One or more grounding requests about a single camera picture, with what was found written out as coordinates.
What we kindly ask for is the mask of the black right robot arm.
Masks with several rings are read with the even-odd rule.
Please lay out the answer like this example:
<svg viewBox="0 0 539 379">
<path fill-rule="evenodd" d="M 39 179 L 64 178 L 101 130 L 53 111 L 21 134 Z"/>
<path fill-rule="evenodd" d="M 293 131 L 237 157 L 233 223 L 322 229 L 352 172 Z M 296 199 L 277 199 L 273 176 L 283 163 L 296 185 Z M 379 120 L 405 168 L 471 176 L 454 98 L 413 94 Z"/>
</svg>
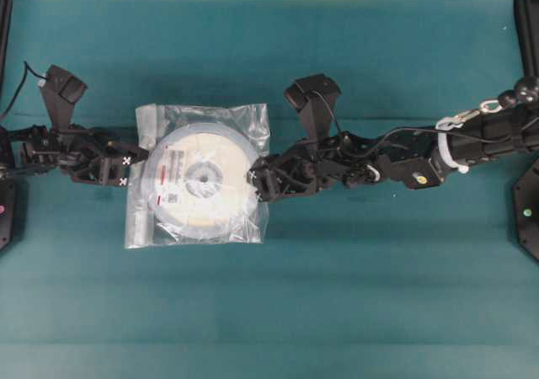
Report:
<svg viewBox="0 0 539 379">
<path fill-rule="evenodd" d="M 514 153 L 538 149 L 538 79 L 435 125 L 400 126 L 376 138 L 338 129 L 334 106 L 341 91 L 323 74 L 297 79 L 285 98 L 307 135 L 287 151 L 256 160 L 247 174 L 261 202 L 310 196 L 341 183 L 348 189 L 391 180 L 411 190 L 437 187 L 450 173 Z"/>
</svg>

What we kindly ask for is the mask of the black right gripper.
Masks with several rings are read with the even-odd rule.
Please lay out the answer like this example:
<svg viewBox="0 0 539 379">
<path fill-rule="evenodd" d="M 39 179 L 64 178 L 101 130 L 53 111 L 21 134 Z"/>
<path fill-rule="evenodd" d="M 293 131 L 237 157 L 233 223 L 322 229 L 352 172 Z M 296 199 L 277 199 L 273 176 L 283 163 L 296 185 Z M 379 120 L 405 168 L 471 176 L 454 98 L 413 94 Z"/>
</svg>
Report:
<svg viewBox="0 0 539 379">
<path fill-rule="evenodd" d="M 376 157 L 367 152 L 372 139 L 348 131 L 323 141 L 299 141 L 287 151 L 259 157 L 248 171 L 259 202 L 276 202 L 289 195 L 315 195 L 336 183 L 346 188 L 384 180 Z"/>
</svg>

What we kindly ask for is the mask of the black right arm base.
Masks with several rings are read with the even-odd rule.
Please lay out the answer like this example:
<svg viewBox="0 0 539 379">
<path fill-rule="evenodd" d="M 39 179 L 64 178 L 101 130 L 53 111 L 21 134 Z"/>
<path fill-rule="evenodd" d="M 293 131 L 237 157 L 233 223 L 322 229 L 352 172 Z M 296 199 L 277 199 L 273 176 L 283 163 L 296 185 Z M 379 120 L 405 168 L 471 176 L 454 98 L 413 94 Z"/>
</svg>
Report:
<svg viewBox="0 0 539 379">
<path fill-rule="evenodd" d="M 515 182 L 512 195 L 519 245 L 538 261 L 538 159 Z"/>
</svg>

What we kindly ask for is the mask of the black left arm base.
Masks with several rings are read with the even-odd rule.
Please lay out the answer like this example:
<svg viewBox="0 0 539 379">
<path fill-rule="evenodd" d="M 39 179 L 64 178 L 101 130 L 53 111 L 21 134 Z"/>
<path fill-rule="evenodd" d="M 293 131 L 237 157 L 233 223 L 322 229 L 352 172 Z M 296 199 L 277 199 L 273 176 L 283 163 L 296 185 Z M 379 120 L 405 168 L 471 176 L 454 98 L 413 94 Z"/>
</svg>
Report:
<svg viewBox="0 0 539 379">
<path fill-rule="evenodd" d="M 25 179 L 1 181 L 1 251 L 24 237 L 28 210 L 28 184 Z"/>
</svg>

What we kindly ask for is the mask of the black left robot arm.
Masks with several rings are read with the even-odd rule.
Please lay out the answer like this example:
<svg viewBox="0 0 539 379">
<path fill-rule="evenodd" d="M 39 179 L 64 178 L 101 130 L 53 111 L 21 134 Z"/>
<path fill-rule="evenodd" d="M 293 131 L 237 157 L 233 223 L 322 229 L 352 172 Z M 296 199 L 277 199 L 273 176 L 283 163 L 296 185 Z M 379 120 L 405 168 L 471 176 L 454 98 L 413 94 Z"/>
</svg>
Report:
<svg viewBox="0 0 539 379">
<path fill-rule="evenodd" d="M 71 125 L 1 129 L 1 179 L 41 175 L 60 169 L 72 182 L 125 187 L 129 167 L 148 159 L 149 151 L 122 130 Z"/>
</svg>

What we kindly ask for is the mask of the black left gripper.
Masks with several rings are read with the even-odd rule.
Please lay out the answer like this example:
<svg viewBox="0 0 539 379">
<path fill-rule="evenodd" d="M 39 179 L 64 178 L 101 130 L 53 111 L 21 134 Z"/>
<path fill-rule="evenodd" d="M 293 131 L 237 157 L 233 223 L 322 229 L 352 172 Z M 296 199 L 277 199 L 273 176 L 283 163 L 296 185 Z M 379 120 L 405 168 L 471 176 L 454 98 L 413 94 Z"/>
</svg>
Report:
<svg viewBox="0 0 539 379">
<path fill-rule="evenodd" d="M 48 173 L 58 168 L 73 182 L 127 186 L 128 168 L 146 161 L 149 151 L 127 141 L 110 140 L 102 128 L 71 125 L 56 131 L 33 125 L 19 131 L 20 176 Z"/>
</svg>

